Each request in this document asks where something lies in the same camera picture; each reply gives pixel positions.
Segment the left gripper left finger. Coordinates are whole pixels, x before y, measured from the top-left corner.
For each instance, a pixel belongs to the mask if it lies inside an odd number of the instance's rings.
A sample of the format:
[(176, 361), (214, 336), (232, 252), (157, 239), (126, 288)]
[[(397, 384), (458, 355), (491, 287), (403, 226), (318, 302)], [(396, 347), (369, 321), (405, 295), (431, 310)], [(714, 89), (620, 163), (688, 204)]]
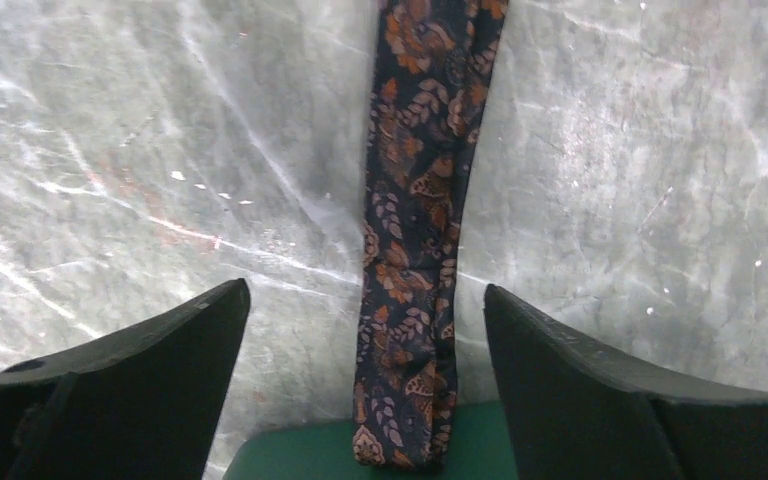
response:
[(250, 303), (230, 280), (0, 371), (0, 479), (200, 478)]

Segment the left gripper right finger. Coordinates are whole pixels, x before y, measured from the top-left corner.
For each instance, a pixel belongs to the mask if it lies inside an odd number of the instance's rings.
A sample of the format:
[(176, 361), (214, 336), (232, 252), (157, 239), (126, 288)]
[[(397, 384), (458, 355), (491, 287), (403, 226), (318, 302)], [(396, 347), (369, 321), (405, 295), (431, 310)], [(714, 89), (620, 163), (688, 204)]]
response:
[(492, 366), (523, 479), (768, 479), (768, 392), (644, 361), (489, 285)]

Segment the dark orange patterned tie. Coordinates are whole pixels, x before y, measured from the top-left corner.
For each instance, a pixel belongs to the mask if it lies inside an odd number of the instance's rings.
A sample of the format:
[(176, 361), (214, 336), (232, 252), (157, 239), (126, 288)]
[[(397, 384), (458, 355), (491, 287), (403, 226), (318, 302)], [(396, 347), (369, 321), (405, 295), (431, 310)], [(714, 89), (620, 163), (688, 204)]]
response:
[(463, 210), (508, 3), (383, 1), (370, 91), (352, 450), (443, 466), (458, 397)]

